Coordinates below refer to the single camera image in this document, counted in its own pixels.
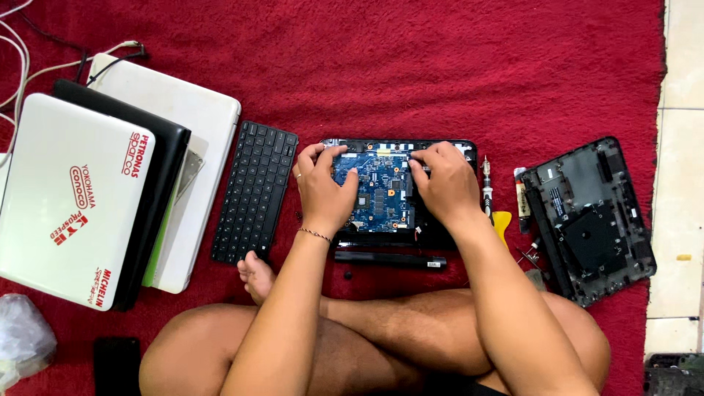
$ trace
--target black keyboard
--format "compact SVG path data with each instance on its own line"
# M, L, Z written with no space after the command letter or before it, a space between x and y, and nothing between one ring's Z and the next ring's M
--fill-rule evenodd
M250 250L267 258L297 145L293 133L242 123L210 251L213 260L237 264Z

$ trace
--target bracelet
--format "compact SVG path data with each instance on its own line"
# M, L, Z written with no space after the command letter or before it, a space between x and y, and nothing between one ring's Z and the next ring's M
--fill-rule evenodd
M303 227L299 228L298 231L306 231L307 233L311 233L311 234L315 235L316 237L321 237L322 239L328 241L329 243L332 243L332 240L331 240L330 238L326 237L325 235L318 234L318 233L315 232L315 231L306 230L306 229L303 228Z

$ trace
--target plastic bag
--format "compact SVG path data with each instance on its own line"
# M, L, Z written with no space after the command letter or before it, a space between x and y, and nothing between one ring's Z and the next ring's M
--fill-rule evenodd
M44 370L56 354L56 337L25 295L0 297L0 394Z

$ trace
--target foot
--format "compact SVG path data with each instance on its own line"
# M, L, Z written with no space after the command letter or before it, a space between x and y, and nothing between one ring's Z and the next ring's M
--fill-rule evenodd
M261 307L276 280L274 271L262 259L258 258L254 251L250 251L244 260L237 262L237 269L239 270L239 278L246 283L244 289Z

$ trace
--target red rug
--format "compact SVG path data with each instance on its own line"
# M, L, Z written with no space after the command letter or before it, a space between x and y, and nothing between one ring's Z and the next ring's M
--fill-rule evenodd
M144 65L237 98L242 119L295 132L301 147L327 137L470 139L490 158L495 209L514 216L515 167L613 135L641 208L650 211L665 72L662 0L36 0L26 12L43 29L93 51L139 40L152 55ZM26 39L34 71L80 57L17 15L6 22ZM0 59L4 99L16 88L19 62L9 45L0 45ZM55 78L73 73L42 76L29 92L48 92ZM8 125L0 120L0 150ZM295 191L286 195L275 236L276 269L298 227ZM220 203L188 289L180 295L143 289L126 314L99 313L0 280L0 294L30 296L59 341L56 363L8 394L92 395L96 337L136 336L145 349L185 309L251 304L237 270L208 257ZM531 238L519 233L514 217L506 240L513 250ZM343 278L347 270L351 280ZM456 256L442 274L329 262L324 294L372 299L466 281ZM589 309L612 347L605 395L641 392L647 302L648 283L641 282Z

